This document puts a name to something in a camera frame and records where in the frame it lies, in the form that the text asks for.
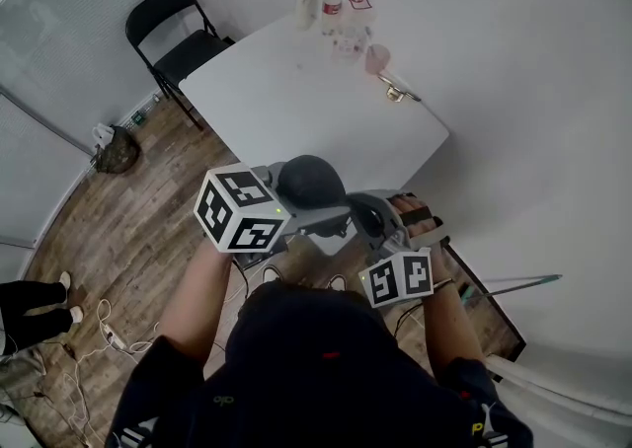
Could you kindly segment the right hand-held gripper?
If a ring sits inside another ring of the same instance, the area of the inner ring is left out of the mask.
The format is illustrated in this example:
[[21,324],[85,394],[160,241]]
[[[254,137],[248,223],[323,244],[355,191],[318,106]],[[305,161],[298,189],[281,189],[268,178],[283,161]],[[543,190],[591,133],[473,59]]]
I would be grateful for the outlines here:
[[410,237],[389,202],[389,189],[351,192],[347,202],[357,234],[368,249],[367,268],[358,274],[374,308],[434,293],[431,249],[435,233]]

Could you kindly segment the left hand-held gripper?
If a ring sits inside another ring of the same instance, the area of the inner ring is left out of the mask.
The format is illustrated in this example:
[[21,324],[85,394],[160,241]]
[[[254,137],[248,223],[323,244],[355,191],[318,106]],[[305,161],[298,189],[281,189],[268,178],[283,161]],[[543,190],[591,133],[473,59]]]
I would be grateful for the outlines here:
[[348,205],[298,209],[277,194],[283,166],[237,162],[206,172],[194,215],[219,251],[267,253],[284,236],[347,232]]

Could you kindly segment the black glasses case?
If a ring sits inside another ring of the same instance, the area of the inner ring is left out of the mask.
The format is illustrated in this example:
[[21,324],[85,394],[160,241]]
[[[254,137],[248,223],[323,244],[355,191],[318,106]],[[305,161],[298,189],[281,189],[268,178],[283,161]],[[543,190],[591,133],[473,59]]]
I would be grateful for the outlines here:
[[276,192],[304,209],[339,205],[346,200],[345,186],[336,170],[313,155],[286,162],[278,173]]

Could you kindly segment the person's left forearm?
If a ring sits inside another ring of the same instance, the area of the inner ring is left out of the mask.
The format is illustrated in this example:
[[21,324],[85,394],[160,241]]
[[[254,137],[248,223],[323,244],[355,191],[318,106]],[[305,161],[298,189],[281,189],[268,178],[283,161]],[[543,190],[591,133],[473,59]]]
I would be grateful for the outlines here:
[[160,336],[200,366],[208,360],[215,341],[231,264],[231,255],[204,239],[159,321]]

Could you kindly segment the person's right forearm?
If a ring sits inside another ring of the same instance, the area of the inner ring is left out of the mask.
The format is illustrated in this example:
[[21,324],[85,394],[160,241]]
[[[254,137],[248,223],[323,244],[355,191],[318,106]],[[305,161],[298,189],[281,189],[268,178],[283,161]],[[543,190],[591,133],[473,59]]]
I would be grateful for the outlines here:
[[431,368],[441,379],[454,360],[483,363],[485,356],[440,247],[431,249],[431,267],[434,293],[423,301],[424,324]]

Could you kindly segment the person's right hand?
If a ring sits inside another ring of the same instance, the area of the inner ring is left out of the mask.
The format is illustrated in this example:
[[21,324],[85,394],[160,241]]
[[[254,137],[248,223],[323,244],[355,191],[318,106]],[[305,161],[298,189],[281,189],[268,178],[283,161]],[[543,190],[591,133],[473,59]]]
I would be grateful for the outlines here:
[[409,236],[416,237],[443,226],[443,221],[433,216],[430,208],[412,193],[397,194],[388,198],[407,227]]

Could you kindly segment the gold metal clip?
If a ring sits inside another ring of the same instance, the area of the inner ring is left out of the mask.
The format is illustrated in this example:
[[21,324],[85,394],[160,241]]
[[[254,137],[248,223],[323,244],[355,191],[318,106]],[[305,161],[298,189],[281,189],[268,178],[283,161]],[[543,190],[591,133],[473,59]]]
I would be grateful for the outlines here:
[[420,103],[422,101],[422,99],[419,96],[417,96],[416,94],[408,90],[398,87],[397,84],[393,80],[389,79],[385,75],[378,73],[376,77],[381,82],[387,85],[386,97],[390,101],[394,103],[400,103],[404,98],[408,98],[417,103]]

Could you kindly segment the person's black clothing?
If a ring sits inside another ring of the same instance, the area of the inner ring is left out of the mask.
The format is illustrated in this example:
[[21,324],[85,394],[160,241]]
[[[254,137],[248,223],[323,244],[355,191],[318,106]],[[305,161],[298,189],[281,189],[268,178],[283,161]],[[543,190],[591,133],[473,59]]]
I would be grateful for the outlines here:
[[357,295],[256,290],[212,375],[164,338],[133,370],[107,448],[533,448],[485,366],[432,377]]

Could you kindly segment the pink cup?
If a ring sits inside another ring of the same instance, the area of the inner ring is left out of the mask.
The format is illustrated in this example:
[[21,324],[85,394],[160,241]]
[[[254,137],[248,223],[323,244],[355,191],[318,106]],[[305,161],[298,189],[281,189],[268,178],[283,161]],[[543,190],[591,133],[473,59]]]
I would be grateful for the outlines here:
[[369,75],[376,76],[386,69],[390,58],[388,48],[381,44],[372,44],[366,50],[364,69]]

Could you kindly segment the small clear jar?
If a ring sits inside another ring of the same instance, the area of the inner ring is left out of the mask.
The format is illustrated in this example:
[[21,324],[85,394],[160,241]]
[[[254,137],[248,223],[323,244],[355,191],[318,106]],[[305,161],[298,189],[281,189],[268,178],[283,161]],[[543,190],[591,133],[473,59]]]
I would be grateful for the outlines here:
[[336,64],[354,65],[363,57],[365,48],[364,37],[335,37],[331,59]]

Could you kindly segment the clear container with red rim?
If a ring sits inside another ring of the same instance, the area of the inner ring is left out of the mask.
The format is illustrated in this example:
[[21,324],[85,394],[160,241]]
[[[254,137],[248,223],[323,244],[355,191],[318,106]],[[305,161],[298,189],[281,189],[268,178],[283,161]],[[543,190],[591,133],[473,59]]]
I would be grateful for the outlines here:
[[373,37],[376,10],[372,0],[348,0],[346,22],[361,30],[367,39]]

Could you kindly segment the dark rubbish bag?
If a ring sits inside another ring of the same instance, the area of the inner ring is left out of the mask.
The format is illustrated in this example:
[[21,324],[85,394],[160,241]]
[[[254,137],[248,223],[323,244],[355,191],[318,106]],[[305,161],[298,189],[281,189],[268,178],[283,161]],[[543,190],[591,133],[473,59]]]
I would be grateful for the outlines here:
[[140,153],[140,146],[131,133],[115,125],[113,140],[105,148],[97,146],[93,166],[98,173],[122,174],[136,163]]

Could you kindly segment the white plastic bag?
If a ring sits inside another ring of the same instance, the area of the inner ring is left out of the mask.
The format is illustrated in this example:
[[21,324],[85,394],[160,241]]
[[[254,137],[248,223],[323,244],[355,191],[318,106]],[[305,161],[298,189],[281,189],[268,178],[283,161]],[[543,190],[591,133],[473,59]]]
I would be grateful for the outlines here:
[[105,149],[108,145],[110,145],[115,137],[116,131],[107,125],[99,123],[92,129],[93,138],[96,141],[97,145],[102,149]]

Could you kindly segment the white power strip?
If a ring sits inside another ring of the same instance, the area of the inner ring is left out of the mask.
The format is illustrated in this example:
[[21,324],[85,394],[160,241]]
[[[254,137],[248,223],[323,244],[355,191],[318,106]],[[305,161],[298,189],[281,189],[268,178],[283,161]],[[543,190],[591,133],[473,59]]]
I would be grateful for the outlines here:
[[125,342],[109,325],[103,326],[103,336],[111,347],[117,350],[126,350]]

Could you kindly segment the olive cloth bundle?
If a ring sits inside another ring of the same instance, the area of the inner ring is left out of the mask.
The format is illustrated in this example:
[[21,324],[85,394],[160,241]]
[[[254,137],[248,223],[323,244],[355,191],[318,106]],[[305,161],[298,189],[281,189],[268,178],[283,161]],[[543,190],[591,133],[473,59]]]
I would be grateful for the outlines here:
[[36,397],[40,392],[40,381],[46,374],[43,358],[35,347],[11,356],[0,356],[0,424],[25,423],[17,405]]

